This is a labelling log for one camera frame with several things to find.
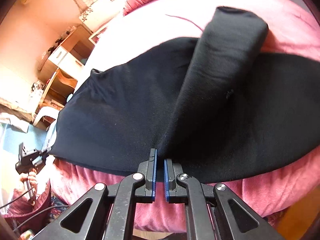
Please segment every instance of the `pink fleece blanket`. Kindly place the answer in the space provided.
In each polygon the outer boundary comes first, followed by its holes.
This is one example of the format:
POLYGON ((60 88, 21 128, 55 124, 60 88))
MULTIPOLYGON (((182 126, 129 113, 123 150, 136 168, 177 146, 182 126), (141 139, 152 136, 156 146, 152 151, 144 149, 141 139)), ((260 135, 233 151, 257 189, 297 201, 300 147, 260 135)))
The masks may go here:
MULTIPOLYGON (((269 25, 263 52, 297 54, 320 61, 320 27, 308 12, 289 0, 157 0, 111 25, 100 38, 82 72, 77 87, 90 70, 123 64, 146 50, 176 37, 200 37, 217 6, 250 10, 269 25)), ((91 171, 56 160, 51 171, 52 190, 74 203, 97 182, 107 185, 122 177, 91 171)), ((283 210, 320 182, 320 147, 281 169, 226 184, 258 214, 283 210)), ((138 204, 135 227, 141 230, 184 232, 183 205, 168 205, 162 183, 156 201, 138 204)))

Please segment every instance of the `black fabric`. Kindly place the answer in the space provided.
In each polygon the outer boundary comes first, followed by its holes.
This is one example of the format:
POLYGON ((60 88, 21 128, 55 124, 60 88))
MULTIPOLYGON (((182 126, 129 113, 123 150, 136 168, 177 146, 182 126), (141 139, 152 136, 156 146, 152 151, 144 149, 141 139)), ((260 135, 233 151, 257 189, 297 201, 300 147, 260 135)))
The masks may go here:
POLYGON ((92 70, 60 111, 51 153, 113 174, 158 149, 201 182, 283 167, 320 144, 320 64, 259 54, 266 23, 220 7, 202 37, 92 70))

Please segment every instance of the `rolled black cloth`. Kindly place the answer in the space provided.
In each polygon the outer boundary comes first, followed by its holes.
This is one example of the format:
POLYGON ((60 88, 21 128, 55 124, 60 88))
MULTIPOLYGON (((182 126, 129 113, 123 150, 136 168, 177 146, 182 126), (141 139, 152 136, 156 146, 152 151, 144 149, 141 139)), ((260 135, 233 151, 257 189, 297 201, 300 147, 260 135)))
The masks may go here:
POLYGON ((200 39, 91 76, 60 111, 51 154, 127 175, 158 149, 210 183, 283 167, 320 144, 320 63, 259 54, 267 24, 217 8, 200 39))

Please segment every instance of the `cable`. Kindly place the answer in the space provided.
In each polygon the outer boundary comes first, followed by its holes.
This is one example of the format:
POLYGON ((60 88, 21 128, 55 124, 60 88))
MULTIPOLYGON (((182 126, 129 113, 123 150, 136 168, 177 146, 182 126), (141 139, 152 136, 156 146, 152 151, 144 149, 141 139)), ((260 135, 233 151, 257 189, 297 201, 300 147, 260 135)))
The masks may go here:
POLYGON ((12 202, 15 202, 16 200, 18 200, 19 198, 21 198, 23 195, 27 194, 30 190, 34 189, 36 185, 34 185, 33 187, 31 187, 30 189, 28 189, 26 192, 24 192, 22 195, 20 195, 19 197, 13 199, 12 201, 10 201, 9 203, 3 205, 2 207, 0 207, 0 209, 6 207, 7 205, 10 205, 12 202))
POLYGON ((16 229, 14 229, 13 231, 17 231, 20 227, 22 227, 25 223, 29 222, 31 219, 33 219, 34 217, 36 217, 37 215, 40 215, 41 213, 43 212, 46 212, 47 210, 49 209, 52 209, 52 208, 58 208, 58 207, 69 207, 68 205, 60 205, 60 206, 52 206, 52 207, 48 207, 40 212, 38 212, 37 214, 33 215, 32 217, 29 217, 26 221, 24 221, 23 223, 21 223, 16 229))

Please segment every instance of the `wooden floor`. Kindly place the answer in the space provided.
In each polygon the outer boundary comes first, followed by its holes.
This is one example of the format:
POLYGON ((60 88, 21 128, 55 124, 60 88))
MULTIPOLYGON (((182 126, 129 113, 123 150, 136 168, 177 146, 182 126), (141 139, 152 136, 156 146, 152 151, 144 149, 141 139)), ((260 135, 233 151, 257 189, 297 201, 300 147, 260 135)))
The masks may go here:
POLYGON ((299 240, 320 212, 320 186, 292 205, 280 221, 277 231, 286 240, 299 240))
POLYGON ((163 233, 163 232, 147 232, 147 231, 140 231, 137 229, 133 230, 133 235, 138 236, 148 240, 157 240, 163 239, 166 236, 170 235, 171 233, 163 233))

